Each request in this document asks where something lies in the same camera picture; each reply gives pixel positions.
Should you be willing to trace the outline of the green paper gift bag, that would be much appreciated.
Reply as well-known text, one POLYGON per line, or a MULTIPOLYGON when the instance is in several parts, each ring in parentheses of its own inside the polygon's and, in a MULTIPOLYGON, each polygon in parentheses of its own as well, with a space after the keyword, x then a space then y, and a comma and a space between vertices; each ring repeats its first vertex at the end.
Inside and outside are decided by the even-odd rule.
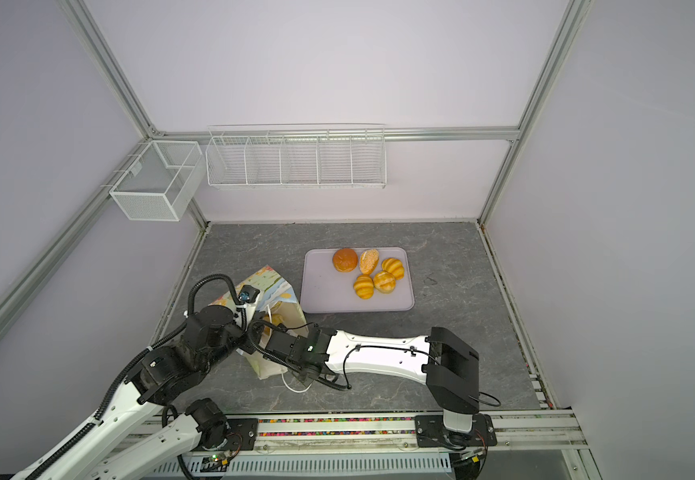
MULTIPOLYGON (((212 305, 225 306, 235 313, 236 307, 232 301, 231 290, 234 290, 236 296, 240 297, 240 290, 243 286, 251 286, 260 291, 256 300, 256 312, 261 313, 264 320, 269 322, 269 318, 273 314, 279 314, 284 318, 286 327, 303 327, 304 332, 307 332, 304 314, 292 285, 270 266, 264 266, 243 282, 237 283, 227 293, 213 301, 212 305)), ((279 376, 290 392, 303 394, 310 389, 309 386, 301 386, 299 389, 293 388, 286 382, 287 369, 271 360, 264 359, 258 351, 253 349, 251 353, 247 353, 239 347, 236 352, 247 361, 259 380, 279 376)))

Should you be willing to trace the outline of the round brown fake bun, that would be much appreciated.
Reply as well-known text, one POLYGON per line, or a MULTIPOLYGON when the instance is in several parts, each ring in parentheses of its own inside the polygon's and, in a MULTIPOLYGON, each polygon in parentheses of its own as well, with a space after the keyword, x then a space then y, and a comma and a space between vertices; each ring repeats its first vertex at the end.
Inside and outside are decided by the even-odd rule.
POLYGON ((332 265, 337 272, 351 272, 359 265, 359 256, 351 248, 341 248, 333 253, 332 265))

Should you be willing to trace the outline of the round pale scored bun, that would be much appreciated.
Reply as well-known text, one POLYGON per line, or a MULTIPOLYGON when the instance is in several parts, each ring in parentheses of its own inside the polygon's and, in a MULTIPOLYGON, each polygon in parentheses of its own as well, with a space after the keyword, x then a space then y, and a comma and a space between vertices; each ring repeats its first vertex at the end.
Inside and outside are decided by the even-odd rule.
POLYGON ((375 289, 383 294, 393 293, 395 291, 395 286, 397 286, 397 280, 393 274, 383 270, 377 272, 373 276, 373 286, 375 289))

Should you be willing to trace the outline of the oval orange fake bread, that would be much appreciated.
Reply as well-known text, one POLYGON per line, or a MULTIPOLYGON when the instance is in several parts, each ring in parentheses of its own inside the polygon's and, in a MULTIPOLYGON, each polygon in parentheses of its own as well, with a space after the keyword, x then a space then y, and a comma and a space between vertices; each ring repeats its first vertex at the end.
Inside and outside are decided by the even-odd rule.
POLYGON ((379 250, 367 249, 359 256, 359 270, 363 275, 371 275, 379 264, 379 250))

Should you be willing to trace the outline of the yellow fake bread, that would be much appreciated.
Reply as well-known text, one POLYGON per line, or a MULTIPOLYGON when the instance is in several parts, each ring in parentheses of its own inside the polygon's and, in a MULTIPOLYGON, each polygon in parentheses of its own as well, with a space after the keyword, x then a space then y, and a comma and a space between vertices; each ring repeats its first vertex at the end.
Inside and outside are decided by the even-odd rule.
POLYGON ((387 258, 381 262, 381 269, 391 274, 395 280, 405 277, 405 266, 399 258, 387 258))

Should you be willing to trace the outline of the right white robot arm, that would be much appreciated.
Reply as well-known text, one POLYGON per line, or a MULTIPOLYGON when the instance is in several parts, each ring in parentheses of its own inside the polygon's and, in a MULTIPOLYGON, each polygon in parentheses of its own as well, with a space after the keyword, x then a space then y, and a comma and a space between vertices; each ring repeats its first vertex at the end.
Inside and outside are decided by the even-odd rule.
POLYGON ((382 338, 313 325, 302 336, 258 318, 250 322, 247 336, 247 344, 263 359, 286 368, 305 387, 318 383, 349 391, 349 376, 355 373, 421 384, 443 410, 439 444, 463 450, 473 438, 473 420, 481 413, 479 354, 445 328, 433 327, 417 337, 382 338))

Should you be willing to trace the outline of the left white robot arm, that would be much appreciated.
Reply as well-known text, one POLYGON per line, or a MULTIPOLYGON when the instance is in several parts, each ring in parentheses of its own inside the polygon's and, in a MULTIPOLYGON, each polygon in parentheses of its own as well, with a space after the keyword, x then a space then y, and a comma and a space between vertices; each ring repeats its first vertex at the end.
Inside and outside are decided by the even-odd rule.
POLYGON ((259 289, 251 285, 235 288, 224 274, 199 280, 189 291, 183 322, 137 353, 95 412, 15 478, 141 478, 194 448, 223 446, 228 420, 214 401, 204 398, 181 415, 167 416, 157 434, 109 457, 144 420, 157 412, 169 414, 174 400, 201 384, 212 366, 237 349, 251 347, 248 328, 259 296, 259 289))

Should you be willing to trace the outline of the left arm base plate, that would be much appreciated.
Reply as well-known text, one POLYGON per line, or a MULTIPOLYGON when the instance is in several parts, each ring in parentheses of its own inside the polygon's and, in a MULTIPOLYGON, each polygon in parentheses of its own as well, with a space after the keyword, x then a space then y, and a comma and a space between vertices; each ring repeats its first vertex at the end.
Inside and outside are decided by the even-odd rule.
POLYGON ((254 417, 229 418, 221 428, 215 428, 202 440, 206 451, 251 451, 257 438, 259 421, 254 417))

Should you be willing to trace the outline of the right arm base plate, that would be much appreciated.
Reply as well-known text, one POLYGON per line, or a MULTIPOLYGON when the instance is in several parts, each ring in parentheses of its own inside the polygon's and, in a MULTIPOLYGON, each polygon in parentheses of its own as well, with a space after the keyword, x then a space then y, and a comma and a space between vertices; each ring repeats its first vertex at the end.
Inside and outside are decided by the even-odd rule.
POLYGON ((423 414, 413 418, 413 433, 421 448, 445 448, 463 450, 469 447, 491 448, 497 446, 497 434, 493 420, 485 414, 471 416, 469 430, 461 423, 455 428, 445 425, 443 414, 423 414))

